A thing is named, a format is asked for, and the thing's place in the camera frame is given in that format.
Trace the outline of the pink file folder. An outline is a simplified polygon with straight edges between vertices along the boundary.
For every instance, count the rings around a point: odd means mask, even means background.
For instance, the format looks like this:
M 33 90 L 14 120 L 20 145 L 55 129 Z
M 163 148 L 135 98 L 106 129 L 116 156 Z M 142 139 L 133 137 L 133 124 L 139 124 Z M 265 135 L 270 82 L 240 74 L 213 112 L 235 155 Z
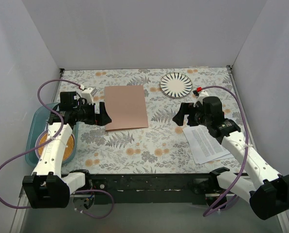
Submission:
M 106 131 L 148 127 L 145 92 L 142 85 L 106 86 L 104 102 L 112 120 L 105 126 Z

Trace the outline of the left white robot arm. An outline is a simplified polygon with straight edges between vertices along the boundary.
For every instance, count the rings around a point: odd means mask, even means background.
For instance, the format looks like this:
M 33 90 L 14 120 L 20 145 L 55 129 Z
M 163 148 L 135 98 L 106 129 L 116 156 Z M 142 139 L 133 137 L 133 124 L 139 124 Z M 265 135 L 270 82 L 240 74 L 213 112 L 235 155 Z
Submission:
M 96 88 L 88 87 L 80 95 L 75 91 L 60 93 L 60 103 L 52 109 L 48 119 L 47 144 L 32 174 L 25 176 L 22 182 L 33 209 L 65 208 L 71 194 L 77 190 L 88 194 L 92 190 L 88 171 L 73 171 L 62 177 L 61 167 L 68 140 L 78 122 L 105 126 L 112 121 L 103 102 L 99 104 L 99 113 L 95 113 L 96 92 Z

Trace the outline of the printed paper sheet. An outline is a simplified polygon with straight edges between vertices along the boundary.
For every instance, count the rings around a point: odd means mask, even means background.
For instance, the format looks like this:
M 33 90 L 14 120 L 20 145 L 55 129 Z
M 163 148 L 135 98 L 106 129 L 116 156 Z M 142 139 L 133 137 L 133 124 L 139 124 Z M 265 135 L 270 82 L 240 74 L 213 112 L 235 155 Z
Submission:
M 208 133 L 205 126 L 188 126 L 183 128 L 183 132 L 196 164 L 233 158 L 233 155 Z

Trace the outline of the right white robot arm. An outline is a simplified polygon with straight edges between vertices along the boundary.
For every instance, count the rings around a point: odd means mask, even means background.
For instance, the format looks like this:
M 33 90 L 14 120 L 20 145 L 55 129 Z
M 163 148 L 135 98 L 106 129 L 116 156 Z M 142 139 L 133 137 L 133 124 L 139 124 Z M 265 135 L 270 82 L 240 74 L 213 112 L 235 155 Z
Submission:
M 289 175 L 281 175 L 247 143 L 240 127 L 225 117 L 218 97 L 201 97 L 197 103 L 182 103 L 173 121 L 182 126 L 184 117 L 189 126 L 205 126 L 209 134 L 243 165 L 249 180 L 235 175 L 228 168 L 212 171 L 209 188 L 214 193 L 232 192 L 250 204 L 262 220 L 289 210 Z

